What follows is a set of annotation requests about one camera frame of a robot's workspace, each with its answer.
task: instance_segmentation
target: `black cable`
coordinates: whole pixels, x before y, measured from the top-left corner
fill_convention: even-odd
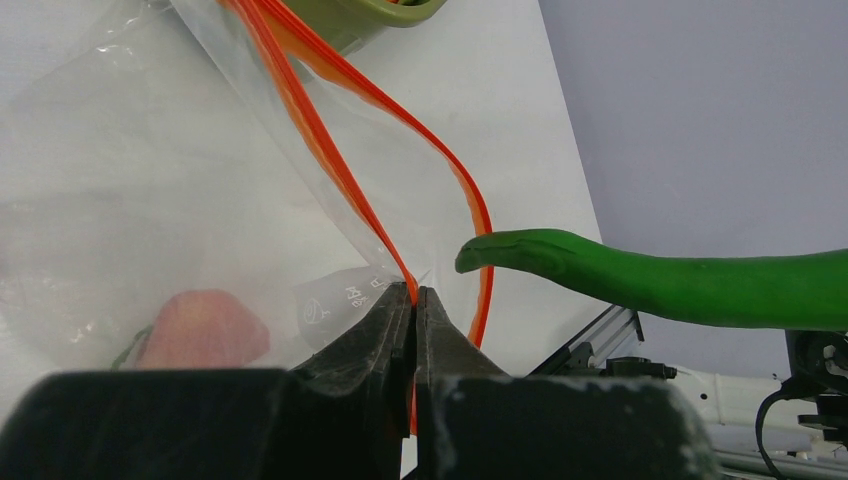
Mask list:
[[[768,467],[771,475],[777,480],[788,479],[780,473],[780,470],[771,461],[771,457],[769,457],[765,447],[763,447],[763,426],[766,423],[766,413],[768,413],[769,408],[781,400],[787,400],[787,397],[788,395],[784,393],[783,388],[766,397],[763,403],[760,404],[760,408],[757,409],[757,420],[754,423],[754,432],[757,434],[757,448],[760,449],[760,456],[763,457],[763,461],[766,463],[766,467]]]

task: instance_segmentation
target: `plastic bag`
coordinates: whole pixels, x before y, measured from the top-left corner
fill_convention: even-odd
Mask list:
[[[3,115],[4,335],[63,369],[293,366],[406,281],[479,345],[492,272],[453,257],[491,224],[447,147],[282,4],[172,4]]]

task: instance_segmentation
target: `gray wall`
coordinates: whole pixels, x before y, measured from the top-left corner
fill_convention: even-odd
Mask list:
[[[604,241],[848,247],[848,2],[540,0]],[[645,319],[642,353],[788,375],[780,331]]]

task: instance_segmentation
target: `red fruit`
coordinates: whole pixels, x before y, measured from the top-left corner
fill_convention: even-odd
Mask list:
[[[268,328],[222,290],[180,293],[156,317],[136,367],[242,367],[271,348]]]

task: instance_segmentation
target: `green bowl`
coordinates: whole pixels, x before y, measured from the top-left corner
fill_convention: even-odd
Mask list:
[[[447,0],[282,0],[342,55],[355,52],[386,27],[408,28],[432,17]]]

